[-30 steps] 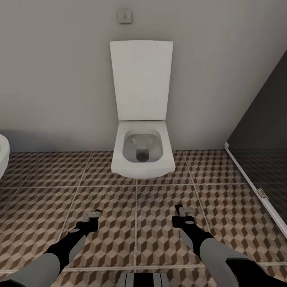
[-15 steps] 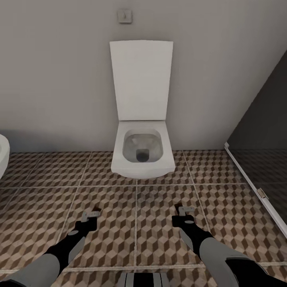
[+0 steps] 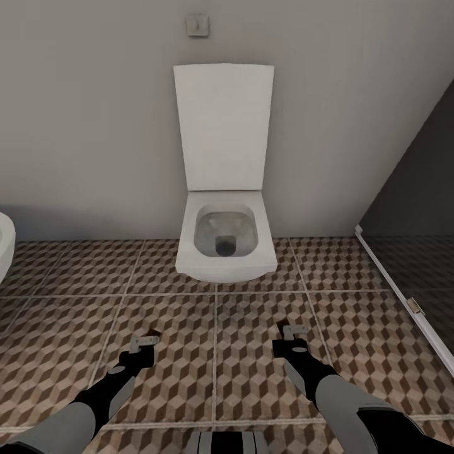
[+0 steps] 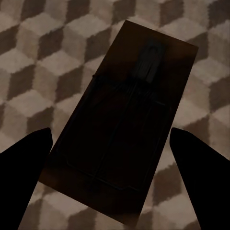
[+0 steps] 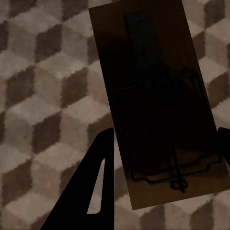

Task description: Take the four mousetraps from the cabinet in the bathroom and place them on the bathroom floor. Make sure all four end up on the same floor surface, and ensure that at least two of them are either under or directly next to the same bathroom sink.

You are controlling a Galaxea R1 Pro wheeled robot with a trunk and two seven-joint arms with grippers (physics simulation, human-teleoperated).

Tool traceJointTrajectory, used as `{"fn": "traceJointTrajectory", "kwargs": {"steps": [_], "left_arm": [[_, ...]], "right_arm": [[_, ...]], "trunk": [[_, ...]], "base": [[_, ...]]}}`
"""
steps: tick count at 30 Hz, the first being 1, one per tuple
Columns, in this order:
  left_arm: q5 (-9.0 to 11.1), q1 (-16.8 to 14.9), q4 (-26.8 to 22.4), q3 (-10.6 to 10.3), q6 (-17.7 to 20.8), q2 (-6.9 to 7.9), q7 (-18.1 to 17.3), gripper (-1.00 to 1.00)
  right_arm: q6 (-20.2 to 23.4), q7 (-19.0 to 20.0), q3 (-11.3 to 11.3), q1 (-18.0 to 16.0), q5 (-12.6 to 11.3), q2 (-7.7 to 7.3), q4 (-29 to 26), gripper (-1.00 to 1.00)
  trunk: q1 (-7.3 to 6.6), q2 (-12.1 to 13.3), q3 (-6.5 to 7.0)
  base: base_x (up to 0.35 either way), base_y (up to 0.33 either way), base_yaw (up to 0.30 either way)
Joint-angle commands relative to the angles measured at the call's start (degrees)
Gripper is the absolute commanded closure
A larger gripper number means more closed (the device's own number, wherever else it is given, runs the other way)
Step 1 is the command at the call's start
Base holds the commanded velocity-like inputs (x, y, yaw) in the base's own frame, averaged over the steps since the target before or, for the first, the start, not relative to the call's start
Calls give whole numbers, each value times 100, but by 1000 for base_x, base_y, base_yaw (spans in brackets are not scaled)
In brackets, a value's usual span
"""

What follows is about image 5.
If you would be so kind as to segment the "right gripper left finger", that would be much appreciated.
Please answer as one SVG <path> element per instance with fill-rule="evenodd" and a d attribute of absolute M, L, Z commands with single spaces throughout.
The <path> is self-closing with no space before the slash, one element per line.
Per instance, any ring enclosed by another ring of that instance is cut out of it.
<path fill-rule="evenodd" d="M 101 210 L 87 214 L 105 159 Z M 97 135 L 40 230 L 114 230 L 114 128 Z"/>

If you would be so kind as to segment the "mousetrap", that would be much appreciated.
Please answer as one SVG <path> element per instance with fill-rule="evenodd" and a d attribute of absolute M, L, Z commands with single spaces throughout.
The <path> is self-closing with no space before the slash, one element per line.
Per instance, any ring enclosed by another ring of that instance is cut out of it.
<path fill-rule="evenodd" d="M 88 10 L 132 210 L 230 190 L 182 0 Z"/>

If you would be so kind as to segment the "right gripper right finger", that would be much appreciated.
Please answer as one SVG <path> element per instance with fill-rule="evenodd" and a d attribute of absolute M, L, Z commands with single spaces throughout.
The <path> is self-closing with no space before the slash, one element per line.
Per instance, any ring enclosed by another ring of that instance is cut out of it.
<path fill-rule="evenodd" d="M 230 165 L 230 129 L 220 127 L 217 132 L 221 154 Z"/>

